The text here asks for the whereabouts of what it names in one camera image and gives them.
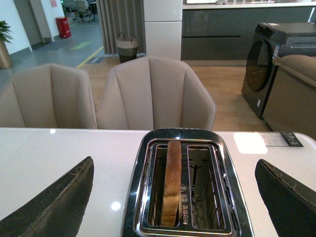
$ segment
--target cabinet drawer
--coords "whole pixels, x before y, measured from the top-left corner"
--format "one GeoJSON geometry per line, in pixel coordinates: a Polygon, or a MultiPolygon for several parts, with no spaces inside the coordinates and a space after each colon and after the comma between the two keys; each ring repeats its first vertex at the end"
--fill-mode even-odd
{"type": "Polygon", "coordinates": [[[182,38],[181,60],[246,60],[248,52],[241,37],[182,38]]]}
{"type": "Polygon", "coordinates": [[[183,37],[238,36],[245,9],[184,10],[183,37]]]}

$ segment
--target bread slice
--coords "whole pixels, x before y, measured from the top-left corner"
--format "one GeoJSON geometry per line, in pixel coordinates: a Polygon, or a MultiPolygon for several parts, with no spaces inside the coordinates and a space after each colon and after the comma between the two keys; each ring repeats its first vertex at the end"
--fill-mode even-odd
{"type": "Polygon", "coordinates": [[[170,141],[167,150],[161,226],[174,227],[181,188],[181,143],[170,141]]]}

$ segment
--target toaster slot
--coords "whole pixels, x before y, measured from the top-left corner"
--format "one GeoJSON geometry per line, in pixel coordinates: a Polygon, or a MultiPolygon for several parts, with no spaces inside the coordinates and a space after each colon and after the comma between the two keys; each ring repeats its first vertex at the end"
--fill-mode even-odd
{"type": "MultiPolygon", "coordinates": [[[[164,179],[167,161],[167,145],[156,147],[154,174],[152,179],[152,190],[149,205],[148,223],[152,226],[160,226],[161,211],[163,204],[164,179]]],[[[177,213],[174,226],[179,224],[179,213],[177,213]]]]}
{"type": "Polygon", "coordinates": [[[196,229],[223,230],[220,184],[216,159],[208,146],[188,146],[192,225],[196,229]]]}

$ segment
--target toaster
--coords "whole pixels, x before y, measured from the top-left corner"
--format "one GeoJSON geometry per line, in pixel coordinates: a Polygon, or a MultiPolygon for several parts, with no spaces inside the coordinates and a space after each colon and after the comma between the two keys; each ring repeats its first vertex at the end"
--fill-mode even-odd
{"type": "Polygon", "coordinates": [[[164,128],[142,140],[121,236],[253,237],[234,164],[224,140],[202,129],[164,128]],[[181,144],[181,187],[174,226],[161,226],[168,142],[181,144]]]}

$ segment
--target wooden floor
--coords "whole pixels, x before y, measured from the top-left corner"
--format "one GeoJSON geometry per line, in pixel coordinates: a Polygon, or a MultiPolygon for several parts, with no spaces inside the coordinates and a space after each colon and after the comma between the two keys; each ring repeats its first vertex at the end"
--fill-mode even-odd
{"type": "MultiPolygon", "coordinates": [[[[99,64],[84,64],[81,67],[89,73],[96,107],[100,103],[109,69],[118,64],[118,57],[108,57],[99,64]]],[[[217,114],[214,131],[269,131],[242,96],[245,67],[192,68],[215,100],[217,114]]]]}

